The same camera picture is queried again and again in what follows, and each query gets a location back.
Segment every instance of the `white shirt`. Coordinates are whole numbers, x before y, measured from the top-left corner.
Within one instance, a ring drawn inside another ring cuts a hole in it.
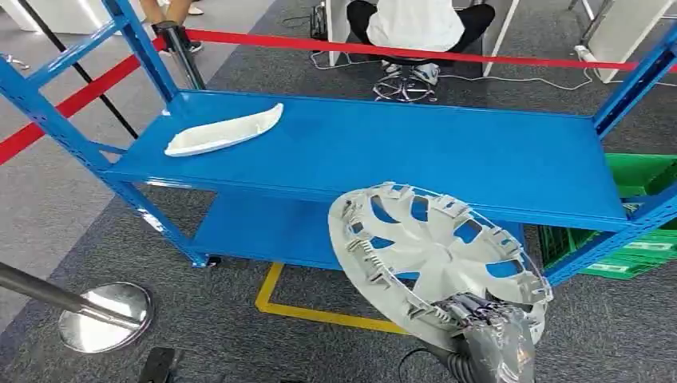
[[[381,0],[366,34],[374,45],[444,52],[465,27],[451,0]]]

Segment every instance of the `green plastic crate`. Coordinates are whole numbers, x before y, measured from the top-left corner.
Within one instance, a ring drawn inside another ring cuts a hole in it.
[[[607,154],[622,197],[653,195],[677,181],[677,156]],[[598,232],[565,227],[539,227],[545,267],[582,247]],[[628,279],[677,259],[677,219],[609,255],[584,274]]]
[[[621,259],[605,259],[582,270],[580,273],[614,279],[631,279],[658,266],[646,263],[634,263]]]

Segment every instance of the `upper shelf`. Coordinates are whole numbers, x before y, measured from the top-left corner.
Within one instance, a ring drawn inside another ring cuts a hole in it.
[[[496,109],[184,91],[108,173],[330,201],[384,181],[453,195],[491,219],[617,231],[628,225],[589,118]],[[189,157],[178,132],[284,104],[269,132]]]

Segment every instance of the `robotic hand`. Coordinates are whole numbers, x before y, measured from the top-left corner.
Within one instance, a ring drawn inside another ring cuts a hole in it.
[[[426,344],[459,382],[533,382],[535,347],[522,309],[471,293],[455,294],[435,306],[464,328],[459,353]]]

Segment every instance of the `shelf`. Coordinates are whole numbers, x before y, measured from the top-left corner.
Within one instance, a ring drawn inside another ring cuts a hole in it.
[[[226,92],[180,98],[108,176],[324,203],[393,180],[463,199],[490,219],[605,231],[629,225],[582,116]],[[282,119],[254,140],[198,156],[164,154],[188,127],[278,102]]]
[[[192,248],[212,255],[341,270],[329,240],[330,203],[221,192]],[[522,225],[495,222],[524,242]]]

